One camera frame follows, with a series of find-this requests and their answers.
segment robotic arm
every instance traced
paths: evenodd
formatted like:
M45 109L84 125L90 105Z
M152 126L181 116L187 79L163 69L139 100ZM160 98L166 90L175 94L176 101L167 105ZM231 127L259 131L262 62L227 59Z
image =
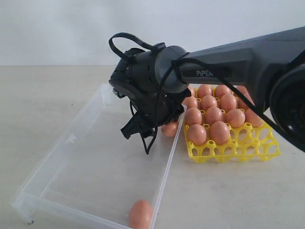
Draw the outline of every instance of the robotic arm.
M125 53L113 38L127 38L147 51ZM305 27L268 34L197 52L164 43L149 45L128 33L109 40L120 56L109 83L130 99L132 119L125 138L140 133L149 153L158 127L178 120L190 83L224 84L287 141L305 152ZM255 106L233 85L247 88ZM264 111L270 108L274 121ZM153 139L148 147L145 138Z

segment plastic egg tray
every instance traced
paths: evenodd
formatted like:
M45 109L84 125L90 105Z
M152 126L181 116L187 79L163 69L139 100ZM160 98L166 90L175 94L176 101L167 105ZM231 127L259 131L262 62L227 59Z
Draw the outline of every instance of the plastic egg tray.
M195 88L195 97L197 97L197 88ZM249 161L258 158L261 161L267 161L275 156L281 155L279 144L273 136L272 128L263 123L260 127L253 127L250 123L244 123L239 128L232 128L226 123L230 129L230 140L224 145L217 145L215 141L209 138L210 125L203 124L207 131L207 141L202 146L196 146L193 142L187 140L188 125L183 125L184 136L187 145L189 158L196 163L204 163L213 160L218 163L228 160L237 160L240 162Z

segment brown egg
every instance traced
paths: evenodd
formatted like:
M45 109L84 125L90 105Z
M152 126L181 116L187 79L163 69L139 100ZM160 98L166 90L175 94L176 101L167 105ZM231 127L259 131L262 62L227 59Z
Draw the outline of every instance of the brown egg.
M195 146L201 146L206 142L206 130L202 125L194 124L187 130L187 139Z
M195 97L195 89L190 85L187 88L191 91L192 96Z
M224 114L218 107L211 106L204 114L204 122L212 125L216 121L224 121Z
M186 105L187 109L190 109L191 107L198 108L198 100L194 96L186 97L182 104Z
M227 94L227 93L232 93L232 91L230 90L230 88L228 88L226 85L218 85L216 88L215 88L215 97L218 97L221 99L221 97L224 95L224 94Z
M226 123L217 121L210 127L210 138L221 146L230 139L230 128Z
M239 85L239 86L236 87L236 89L237 89L238 91L240 91L242 94L248 93L248 90L247 90L247 88L246 88L245 86Z
M239 128L244 124L245 120L246 116L244 112L239 109L233 109L225 115L225 121L233 128Z
M200 110L195 107L191 107L185 112L185 124L186 125L194 125L194 124L201 124L202 123L202 114Z
M251 125L253 127L259 127L261 126L264 121L263 119L261 119L254 111L252 111L251 109L248 109L245 112L246 115L246 122L251 123Z
M171 122L168 125L163 125L161 131L166 137L173 137L176 135L178 130L179 122Z
M244 94L244 96L252 103L254 104L252 98L250 97L249 93ZM248 110L248 106L247 104L244 103L244 101L242 99L238 99L238 108L242 108L245 111Z
M219 106L221 109L225 110L226 112L229 112L232 109L235 109L237 107L237 99L232 94L224 94L220 101Z
M212 86L209 84L201 84L197 90L197 98L203 98L206 95L213 95Z
M205 97L203 97L201 99L201 102L200 102L200 109L201 110L206 111L211 106L217 106L217 101L212 95L206 95Z
M135 202L129 211L129 227L132 229L149 229L153 218L153 208L145 199Z

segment egg tray cell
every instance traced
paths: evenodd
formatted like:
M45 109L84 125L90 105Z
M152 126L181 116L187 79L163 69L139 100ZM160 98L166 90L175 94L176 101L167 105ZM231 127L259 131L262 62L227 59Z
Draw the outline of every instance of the egg tray cell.
M208 160L222 163L232 159L245 162L253 158L267 161L281 155L278 141L273 136L272 128L267 123L263 123L260 127L253 127L246 122L239 128L232 128L230 124L226 124L230 129L231 136L229 141L221 146L209 138L210 126L208 124L203 124L207 131L206 143L201 146L194 145L186 137L189 126L183 124L189 158L196 163L204 163Z

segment yellow egg tray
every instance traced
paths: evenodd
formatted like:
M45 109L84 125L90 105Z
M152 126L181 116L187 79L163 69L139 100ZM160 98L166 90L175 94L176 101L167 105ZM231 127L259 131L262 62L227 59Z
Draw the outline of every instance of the yellow egg tray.
M279 144L273 136L272 128L263 123L260 127L253 127L250 123L244 123L239 128L232 128L226 123L230 129L231 137L224 145L217 145L215 141L209 138L210 125L203 124L207 131L207 141L202 146L196 146L193 142L187 140L188 125L183 124L184 137L187 145L189 158L196 163L204 163L213 160L218 163L237 159L240 162L249 161L258 158L260 161L267 161L275 156L281 155Z

